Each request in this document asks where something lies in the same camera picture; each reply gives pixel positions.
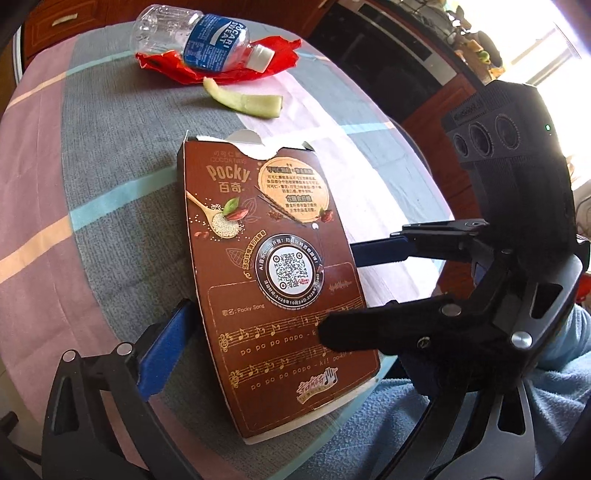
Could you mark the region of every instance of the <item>vegetable peel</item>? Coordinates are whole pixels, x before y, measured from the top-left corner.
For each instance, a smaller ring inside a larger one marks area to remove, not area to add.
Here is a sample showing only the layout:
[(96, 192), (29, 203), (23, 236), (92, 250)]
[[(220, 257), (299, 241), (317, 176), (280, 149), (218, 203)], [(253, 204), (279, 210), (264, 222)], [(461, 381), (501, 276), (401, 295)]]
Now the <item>vegetable peel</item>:
[(281, 95), (247, 95), (220, 87), (212, 78), (203, 79), (206, 92), (222, 105), (261, 118), (277, 118), (283, 106)]

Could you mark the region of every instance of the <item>music staff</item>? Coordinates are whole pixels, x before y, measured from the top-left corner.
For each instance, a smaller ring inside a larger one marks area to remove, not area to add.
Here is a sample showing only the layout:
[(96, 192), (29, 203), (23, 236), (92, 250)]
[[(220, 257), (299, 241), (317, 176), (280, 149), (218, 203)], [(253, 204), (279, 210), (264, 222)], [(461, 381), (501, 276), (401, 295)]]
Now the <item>music staff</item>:
[(230, 385), (234, 388), (238, 388), (238, 385), (243, 381), (250, 380), (259, 375), (264, 375), (275, 370), (283, 370), (285, 367), (302, 363), (317, 356), (324, 357), (328, 352), (329, 349), (325, 346), (314, 345), (298, 352), (278, 356), (256, 365), (248, 365), (246, 368), (237, 369), (229, 373)]
[(280, 320), (279, 322), (269, 322), (262, 325), (250, 327), (247, 329), (238, 329), (236, 332), (222, 333), (218, 337), (220, 349), (227, 352), (232, 346), (238, 345), (242, 342), (247, 342), (250, 339), (259, 339), (266, 336), (275, 336), (276, 333), (286, 332), (288, 330), (305, 327), (308, 325), (318, 326), (320, 321), (326, 317), (330, 312), (352, 310), (363, 307), (363, 300), (358, 297), (354, 300), (348, 301), (341, 305), (337, 305), (329, 310), (324, 310), (315, 314), (299, 315), (290, 319)]

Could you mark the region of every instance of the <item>plastic bottle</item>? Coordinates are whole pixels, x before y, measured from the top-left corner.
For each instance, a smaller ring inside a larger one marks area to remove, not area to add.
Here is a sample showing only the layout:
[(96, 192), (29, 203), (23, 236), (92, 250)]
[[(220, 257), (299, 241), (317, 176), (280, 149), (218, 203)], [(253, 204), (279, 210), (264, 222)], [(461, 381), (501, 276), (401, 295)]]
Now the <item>plastic bottle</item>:
[(178, 52), (186, 65), (210, 72), (246, 67), (264, 72), (275, 52), (251, 45), (246, 25), (198, 10), (151, 5), (139, 15), (131, 34), (134, 53)]

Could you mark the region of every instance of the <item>striped tablecloth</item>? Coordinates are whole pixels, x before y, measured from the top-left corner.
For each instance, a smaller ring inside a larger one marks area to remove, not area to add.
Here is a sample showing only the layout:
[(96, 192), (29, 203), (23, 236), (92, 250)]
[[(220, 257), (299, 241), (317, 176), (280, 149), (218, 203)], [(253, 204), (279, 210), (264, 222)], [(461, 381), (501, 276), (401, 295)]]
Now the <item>striped tablecloth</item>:
[[(255, 39), (294, 38), (247, 24)], [(128, 51), (130, 30), (130, 24), (94, 30), (40, 53), (0, 124), (0, 354), (39, 422), (65, 350), (108, 353), (164, 320), (183, 297), (195, 297), (175, 185), (176, 152), (187, 130), (225, 138), (250, 128), (278, 145), (307, 140), (351, 242), (383, 237), (404, 223), (451, 218), (400, 132), (309, 45), (297, 67), (232, 86), (284, 96), (281, 118), (265, 121), (225, 109), (200, 86), (141, 70)], [(437, 266), (409, 259), (361, 269), (368, 303), (429, 296)], [(382, 377), (391, 364), (383, 360)], [(280, 479), (370, 394), (247, 446), (228, 415), (206, 340), (197, 335), (151, 404), (204, 478)], [(117, 425), (112, 400), (105, 402)], [(126, 455), (141, 464), (120, 430)]]

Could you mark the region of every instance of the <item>drawer handle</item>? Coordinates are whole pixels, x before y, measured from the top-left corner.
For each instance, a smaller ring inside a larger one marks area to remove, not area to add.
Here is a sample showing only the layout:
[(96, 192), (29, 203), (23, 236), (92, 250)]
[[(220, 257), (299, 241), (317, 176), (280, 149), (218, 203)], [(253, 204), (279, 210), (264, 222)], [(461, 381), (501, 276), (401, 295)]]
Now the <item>drawer handle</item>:
[(57, 20), (54, 20), (51, 23), (51, 26), (55, 27), (56, 25), (59, 25), (60, 23), (69, 22), (70, 20), (75, 20), (76, 18), (78, 18), (78, 14), (65, 15), (63, 17), (58, 18)]

